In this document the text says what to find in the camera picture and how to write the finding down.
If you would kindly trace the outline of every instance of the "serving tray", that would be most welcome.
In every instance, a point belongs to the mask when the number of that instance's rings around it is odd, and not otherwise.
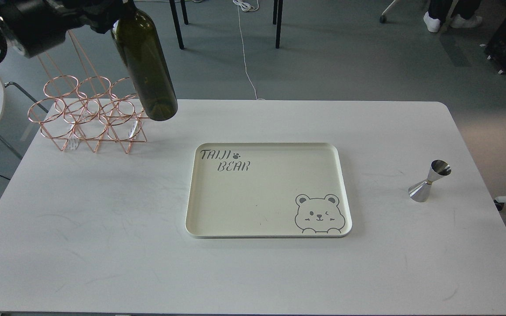
[[[345,236],[352,221],[337,149],[202,144],[185,226],[201,238]]]

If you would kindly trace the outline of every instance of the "bear ear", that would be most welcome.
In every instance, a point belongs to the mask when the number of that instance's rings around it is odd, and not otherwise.
[[[305,194],[300,194],[299,196],[296,197],[296,204],[298,204],[298,206],[301,206],[302,203],[304,203],[305,201],[309,200],[310,198],[305,195]]]
[[[327,194],[323,199],[335,204],[335,206],[339,205],[339,198],[335,194]]]

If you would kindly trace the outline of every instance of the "dark green glass bottle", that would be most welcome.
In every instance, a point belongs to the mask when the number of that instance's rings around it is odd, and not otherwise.
[[[172,118],[177,98],[152,19],[128,0],[111,34],[147,116],[155,121]]]

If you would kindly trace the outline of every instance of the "jigger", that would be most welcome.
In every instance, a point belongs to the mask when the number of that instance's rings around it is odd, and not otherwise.
[[[417,202],[427,201],[432,183],[436,180],[444,178],[445,176],[448,176],[451,171],[452,170],[450,169],[450,165],[446,162],[442,160],[434,160],[434,162],[430,164],[427,179],[409,187],[408,192],[410,198]]]

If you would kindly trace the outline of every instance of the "gray floor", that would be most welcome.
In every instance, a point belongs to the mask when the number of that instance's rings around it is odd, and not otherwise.
[[[239,12],[230,0],[187,2],[191,23],[181,25],[186,50],[177,46],[167,3],[138,3],[156,22],[178,98],[255,98],[245,75],[240,17],[247,70],[259,98],[443,102],[490,194],[506,195],[506,75],[497,73],[480,47],[506,16],[505,1],[482,2],[478,14],[484,24],[478,29],[430,34],[422,21],[426,0],[402,1],[387,24],[378,18],[390,0],[289,0],[279,50],[272,1],[259,2],[261,8],[248,13]],[[111,79],[127,75],[108,34],[82,28],[76,35],[100,74]],[[50,55],[64,72],[83,76],[69,42]],[[0,76],[43,98],[48,77],[38,59],[10,51]],[[21,153],[36,134],[26,119],[30,104],[15,88],[6,90],[0,133]],[[0,143],[0,174],[12,176],[19,162]],[[0,178],[0,196],[6,184]],[[501,216],[506,224],[506,206]]]

